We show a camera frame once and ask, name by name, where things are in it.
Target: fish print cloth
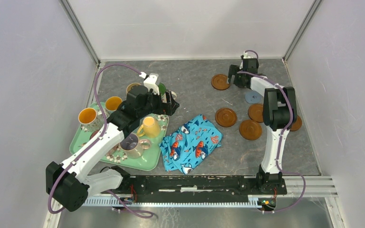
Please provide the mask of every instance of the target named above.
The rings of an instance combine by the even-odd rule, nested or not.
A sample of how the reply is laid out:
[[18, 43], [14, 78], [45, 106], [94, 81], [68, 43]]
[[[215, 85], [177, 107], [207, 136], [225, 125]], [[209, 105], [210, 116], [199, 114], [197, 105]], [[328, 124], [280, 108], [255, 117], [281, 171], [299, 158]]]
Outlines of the fish print cloth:
[[199, 115], [163, 138], [160, 150], [166, 171], [188, 174], [212, 151], [221, 146], [223, 135], [204, 116]]

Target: blue coaster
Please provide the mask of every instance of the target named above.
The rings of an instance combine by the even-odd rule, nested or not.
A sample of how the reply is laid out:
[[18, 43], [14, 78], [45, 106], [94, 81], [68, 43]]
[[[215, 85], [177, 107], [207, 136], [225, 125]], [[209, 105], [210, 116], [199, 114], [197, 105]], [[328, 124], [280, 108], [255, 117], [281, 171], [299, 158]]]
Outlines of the blue coaster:
[[251, 90], [246, 93], [245, 95], [246, 102], [249, 104], [257, 104], [261, 101], [261, 94]]

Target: brown plate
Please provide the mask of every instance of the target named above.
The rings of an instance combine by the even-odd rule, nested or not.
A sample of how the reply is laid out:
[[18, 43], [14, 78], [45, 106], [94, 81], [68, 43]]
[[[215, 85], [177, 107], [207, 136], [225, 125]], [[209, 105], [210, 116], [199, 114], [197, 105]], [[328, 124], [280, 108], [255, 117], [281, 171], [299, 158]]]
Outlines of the brown plate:
[[229, 108], [221, 108], [216, 112], [215, 120], [222, 127], [231, 127], [236, 123], [237, 115]]
[[227, 84], [227, 79], [226, 75], [215, 75], [211, 80], [211, 84], [217, 90], [225, 90], [230, 87], [230, 84]]
[[261, 137], [261, 124], [253, 120], [245, 120], [240, 124], [240, 134], [247, 140], [256, 140]]
[[253, 104], [248, 108], [248, 116], [257, 121], [258, 123], [264, 122], [264, 118], [262, 117], [262, 110], [264, 106], [262, 104]]
[[290, 129], [291, 132], [295, 132], [298, 129], [300, 129], [301, 125], [303, 124], [303, 122], [301, 121], [300, 116], [297, 116], [297, 120], [296, 122], [294, 122], [294, 124], [292, 124], [292, 128]]

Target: green tray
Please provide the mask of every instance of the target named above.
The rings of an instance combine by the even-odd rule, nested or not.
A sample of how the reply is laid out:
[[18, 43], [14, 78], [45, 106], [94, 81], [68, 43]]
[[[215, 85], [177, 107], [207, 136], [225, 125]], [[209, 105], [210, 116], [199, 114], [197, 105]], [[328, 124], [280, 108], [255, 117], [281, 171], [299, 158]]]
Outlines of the green tray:
[[[90, 107], [99, 110], [97, 103], [93, 103]], [[145, 135], [140, 137], [140, 139], [148, 139], [152, 143], [152, 146], [148, 150], [145, 150], [140, 158], [130, 159], [126, 156], [126, 154], [120, 147], [115, 146], [113, 149], [106, 153], [101, 161], [143, 171], [150, 171], [154, 169], [159, 161], [159, 144], [162, 141], [163, 137], [166, 135], [169, 118], [167, 115], [149, 114], [148, 116], [154, 117], [159, 122], [161, 131], [156, 138], [149, 138]], [[69, 151], [71, 152], [71, 154], [74, 154], [78, 150], [80, 150], [82, 146], [89, 141], [91, 134], [92, 132], [85, 132], [84, 130], [82, 130], [82, 126], [80, 125], [69, 147]]]

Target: floor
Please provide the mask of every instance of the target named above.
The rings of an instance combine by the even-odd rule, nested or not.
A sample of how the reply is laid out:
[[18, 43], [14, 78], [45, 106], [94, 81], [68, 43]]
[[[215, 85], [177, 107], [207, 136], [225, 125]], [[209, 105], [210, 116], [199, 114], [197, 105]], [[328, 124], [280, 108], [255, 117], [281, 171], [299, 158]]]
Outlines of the floor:
[[[279, 198], [277, 208], [288, 206], [293, 203], [292, 201], [288, 198]], [[142, 219], [130, 213], [118, 214], [109, 207], [81, 207], [74, 212], [67, 210], [62, 212], [58, 227], [333, 227], [324, 198], [303, 199], [295, 207], [273, 215], [262, 215], [257, 209], [244, 208], [145, 207], [134, 209], [151, 211], [157, 217]]]
[[[239, 59], [128, 61], [125, 63], [147, 74], [159, 74], [160, 82], [165, 84], [167, 89], [177, 93], [176, 101], [180, 103], [180, 108], [170, 117], [167, 134], [174, 132], [199, 114], [207, 116], [223, 133], [222, 147], [215, 149], [206, 160], [189, 173], [190, 175], [255, 175], [258, 172], [258, 166], [264, 156], [266, 127], [262, 124], [262, 136], [255, 141], [248, 141], [239, 133], [240, 123], [249, 119], [247, 110], [250, 105], [244, 98], [245, 93], [249, 90], [232, 85], [227, 90], [218, 91], [211, 86], [211, 78], [215, 74], [227, 74], [230, 64], [239, 65]], [[265, 74], [282, 86], [291, 85], [285, 66], [280, 59], [261, 59], [259, 63], [259, 73]], [[126, 87], [134, 82], [142, 83], [142, 79], [129, 69], [123, 67], [107, 69], [103, 73], [99, 87], [100, 100], [104, 102], [111, 96], [125, 99]], [[231, 108], [237, 114], [238, 120], [232, 127], [221, 127], [214, 120], [216, 111], [223, 107]], [[107, 165], [99, 162], [91, 174], [98, 173]], [[305, 175], [319, 174], [304, 125], [300, 130], [288, 135], [282, 166], [286, 171], [300, 172]], [[152, 171], [130, 168], [125, 168], [125, 170], [134, 175], [182, 175], [179, 171], [166, 172], [161, 157], [158, 165]]]

